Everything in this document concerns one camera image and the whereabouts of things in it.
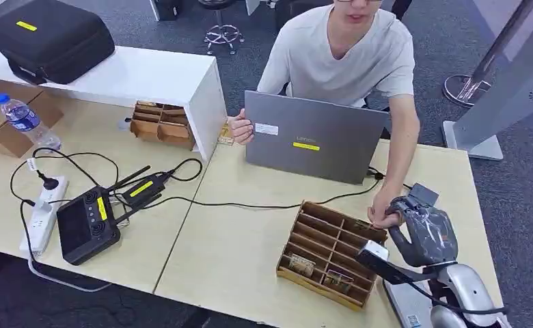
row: chair base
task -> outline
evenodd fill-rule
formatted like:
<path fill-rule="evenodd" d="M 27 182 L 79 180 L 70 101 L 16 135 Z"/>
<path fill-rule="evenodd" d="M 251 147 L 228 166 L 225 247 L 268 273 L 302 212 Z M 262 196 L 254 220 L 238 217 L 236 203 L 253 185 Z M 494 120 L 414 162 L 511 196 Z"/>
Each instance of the chair base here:
<path fill-rule="evenodd" d="M 232 25 L 215 25 L 206 32 L 206 37 L 204 38 L 204 41 L 208 43 L 208 50 L 206 53 L 209 55 L 214 53 L 212 51 L 213 44 L 228 44 L 230 47 L 230 54 L 234 55 L 236 50 L 234 50 L 234 45 L 232 45 L 232 43 L 236 40 L 239 42 L 245 41 L 242 33 L 237 27 Z"/>

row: bottle cap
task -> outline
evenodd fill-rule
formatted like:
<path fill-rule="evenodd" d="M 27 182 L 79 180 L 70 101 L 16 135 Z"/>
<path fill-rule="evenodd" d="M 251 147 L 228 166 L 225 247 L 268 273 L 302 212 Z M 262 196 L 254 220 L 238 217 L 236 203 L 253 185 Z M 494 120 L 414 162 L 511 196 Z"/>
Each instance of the bottle cap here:
<path fill-rule="evenodd" d="M 0 105 L 7 103 L 9 100 L 11 100 L 11 98 L 8 94 L 0 94 Z"/>

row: yellow tag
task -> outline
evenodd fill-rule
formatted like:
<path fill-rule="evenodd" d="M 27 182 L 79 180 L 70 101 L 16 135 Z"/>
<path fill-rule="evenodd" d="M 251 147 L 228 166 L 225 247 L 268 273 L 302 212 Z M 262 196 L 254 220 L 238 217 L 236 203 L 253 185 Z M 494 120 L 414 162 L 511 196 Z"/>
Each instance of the yellow tag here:
<path fill-rule="evenodd" d="M 103 199 L 98 198 L 98 210 L 100 210 L 100 215 L 102 216 L 102 221 L 107 220 L 107 214 L 105 212 L 105 206 L 103 204 Z"/>
<path fill-rule="evenodd" d="M 310 149 L 310 150 L 319 150 L 320 149 L 319 146 L 307 145 L 306 143 L 293 142 L 292 145 L 294 147 L 305 148 L 305 149 Z"/>
<path fill-rule="evenodd" d="M 140 188 L 132 191 L 132 193 L 130 194 L 130 197 L 136 196 L 137 194 L 141 193 L 142 191 L 144 191 L 146 188 L 148 188 L 149 186 L 151 186 L 153 184 L 154 183 L 152 181 L 148 181 L 145 185 L 143 185 Z"/>
<path fill-rule="evenodd" d="M 34 27 L 33 25 L 27 24 L 26 22 L 18 21 L 17 25 L 21 26 L 24 29 L 28 29 L 30 31 L 37 31 L 37 27 Z"/>

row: man's right hand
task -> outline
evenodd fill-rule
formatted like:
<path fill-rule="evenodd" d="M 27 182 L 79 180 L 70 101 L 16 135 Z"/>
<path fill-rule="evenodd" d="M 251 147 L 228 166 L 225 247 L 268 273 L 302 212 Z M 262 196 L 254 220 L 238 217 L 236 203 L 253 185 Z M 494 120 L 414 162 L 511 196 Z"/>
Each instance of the man's right hand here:
<path fill-rule="evenodd" d="M 228 118 L 228 128 L 238 144 L 246 145 L 254 138 L 252 124 L 249 120 L 245 120 L 244 108 L 237 116 Z"/>

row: water bottle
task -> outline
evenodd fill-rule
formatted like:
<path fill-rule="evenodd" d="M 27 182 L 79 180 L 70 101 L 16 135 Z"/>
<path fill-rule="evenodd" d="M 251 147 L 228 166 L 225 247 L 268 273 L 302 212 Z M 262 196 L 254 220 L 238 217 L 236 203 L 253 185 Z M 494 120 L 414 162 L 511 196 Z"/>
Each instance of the water bottle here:
<path fill-rule="evenodd" d="M 1 112 L 7 121 L 18 131 L 25 134 L 37 147 L 59 150 L 62 141 L 33 112 L 27 104 L 11 99 L 8 94 L 0 94 Z"/>

